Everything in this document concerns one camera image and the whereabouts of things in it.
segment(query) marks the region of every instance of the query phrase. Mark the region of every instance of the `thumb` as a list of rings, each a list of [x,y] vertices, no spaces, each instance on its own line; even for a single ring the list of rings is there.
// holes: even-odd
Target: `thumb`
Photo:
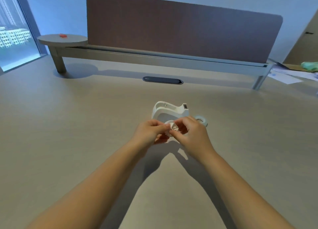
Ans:
[[[179,131],[169,130],[169,134],[171,134],[179,143],[182,145],[185,144],[186,137],[182,135]]]
[[[155,132],[157,133],[157,135],[163,134],[165,131],[170,129],[170,124],[158,125],[158,126],[155,126],[154,129],[155,129]]]

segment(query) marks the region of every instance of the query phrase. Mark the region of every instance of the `person's right hand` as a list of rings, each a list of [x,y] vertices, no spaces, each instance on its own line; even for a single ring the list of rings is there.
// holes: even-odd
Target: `person's right hand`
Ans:
[[[204,125],[195,118],[192,116],[178,118],[174,123],[179,127],[179,132],[171,129],[169,133],[197,161],[203,163],[206,157],[216,153]]]

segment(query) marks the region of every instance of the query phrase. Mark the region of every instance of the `green object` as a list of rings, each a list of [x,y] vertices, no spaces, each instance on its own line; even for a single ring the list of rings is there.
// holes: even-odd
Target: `green object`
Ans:
[[[318,62],[303,62],[301,67],[308,71],[318,71]]]

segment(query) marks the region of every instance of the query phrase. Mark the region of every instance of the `round platform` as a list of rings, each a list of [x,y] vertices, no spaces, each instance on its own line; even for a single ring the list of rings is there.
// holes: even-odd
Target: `round platform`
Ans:
[[[86,46],[87,37],[77,34],[65,34],[67,37],[62,38],[60,34],[46,34],[38,37],[41,44],[47,46],[58,47],[74,47],[74,46]]]

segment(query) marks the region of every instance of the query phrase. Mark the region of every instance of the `person's left arm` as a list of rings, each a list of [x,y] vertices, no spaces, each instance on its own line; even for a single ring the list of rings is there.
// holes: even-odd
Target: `person's left arm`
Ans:
[[[170,124],[149,120],[139,124],[132,139],[89,177],[40,214],[27,229],[98,228],[129,178],[134,166],[153,144],[169,139]]]

